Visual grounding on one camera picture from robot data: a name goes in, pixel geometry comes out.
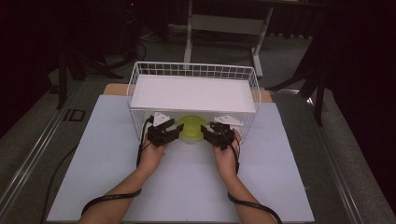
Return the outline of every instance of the yellow-green object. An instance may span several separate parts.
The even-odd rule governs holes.
[[[178,125],[184,124],[183,131],[179,134],[185,140],[201,140],[204,135],[201,125],[206,126],[206,120],[196,115],[188,115],[178,121]]]

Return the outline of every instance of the white wire basket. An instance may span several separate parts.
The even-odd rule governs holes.
[[[138,138],[146,118],[162,112],[175,120],[197,115],[207,124],[231,116],[246,139],[261,102],[253,67],[207,63],[137,62],[127,95]]]

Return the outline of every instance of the black strap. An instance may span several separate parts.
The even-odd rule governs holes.
[[[244,205],[244,206],[261,209],[261,210],[271,214],[274,217],[274,219],[276,220],[277,223],[279,223],[279,224],[282,223],[282,220],[277,215],[277,213],[274,210],[272,210],[271,208],[267,207],[267,206],[264,206],[264,205],[259,204],[259,203],[251,203],[251,202],[237,200],[233,196],[231,196],[230,192],[228,192],[228,199],[230,199],[230,201],[233,202],[233,203],[237,203],[237,204],[241,204],[241,205]]]
[[[110,200],[117,200],[117,199],[129,199],[129,198],[134,198],[140,195],[142,192],[142,189],[138,190],[137,192],[130,193],[130,194],[111,194],[111,195],[105,195],[99,198],[95,198],[85,204],[84,208],[82,209],[81,216],[94,204],[96,203],[101,203],[105,201],[110,201]]]

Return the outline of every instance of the person's left hand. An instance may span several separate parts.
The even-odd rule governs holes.
[[[152,175],[157,167],[160,165],[161,158],[165,153],[165,148],[168,145],[155,147],[150,141],[146,138],[145,143],[143,144],[143,151],[140,157],[139,166],[136,170],[141,171],[147,177]]]

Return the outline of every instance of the forearm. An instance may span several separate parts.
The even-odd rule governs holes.
[[[227,190],[235,199],[240,201],[251,202],[251,203],[260,203],[250,193],[250,191],[245,187],[245,185],[237,176],[223,179],[223,181],[227,187]],[[269,213],[262,211],[260,209],[248,207],[241,204],[235,204],[235,209],[238,213],[241,223],[243,224],[250,224],[250,223],[276,224],[276,221]]]
[[[147,180],[147,175],[133,171],[106,195],[137,192]],[[100,202],[90,207],[78,223],[120,223],[134,199],[119,199]]]

